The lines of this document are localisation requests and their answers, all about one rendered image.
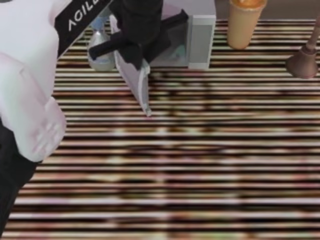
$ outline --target brown funnel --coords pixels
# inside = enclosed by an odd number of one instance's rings
[[[286,61],[287,71],[296,78],[310,79],[317,75],[317,40],[320,35],[320,16],[317,17],[308,42]]]

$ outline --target white arm casing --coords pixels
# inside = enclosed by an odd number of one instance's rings
[[[71,1],[0,2],[0,118],[32,162],[51,155],[66,131],[52,97],[59,46],[54,23]]]

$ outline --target brown bell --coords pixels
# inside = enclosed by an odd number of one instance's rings
[[[320,16],[315,21],[314,30],[308,42],[286,61],[287,71],[296,78],[310,79],[317,75],[317,40],[320,35]]]

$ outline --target striped tablecloth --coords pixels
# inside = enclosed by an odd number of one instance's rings
[[[320,82],[284,68],[312,28],[263,21],[235,51],[219,21],[210,70],[152,69],[152,118],[80,39],[56,73],[66,136],[3,239],[320,239]]]

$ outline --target cup rim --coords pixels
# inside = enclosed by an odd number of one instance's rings
[[[266,5],[267,5],[267,2],[268,2],[268,0],[265,0],[265,1],[264,1],[264,4],[261,5],[261,6],[259,6],[259,7],[246,7],[246,8],[244,8],[244,7],[237,6],[236,4],[234,4],[233,1],[234,1],[234,0],[229,0],[229,3],[230,3],[231,5],[233,5],[234,7],[236,7],[237,9],[240,9],[241,11],[248,11],[248,12],[258,11],[258,10],[260,10],[260,9],[264,9],[264,8],[266,7]]]

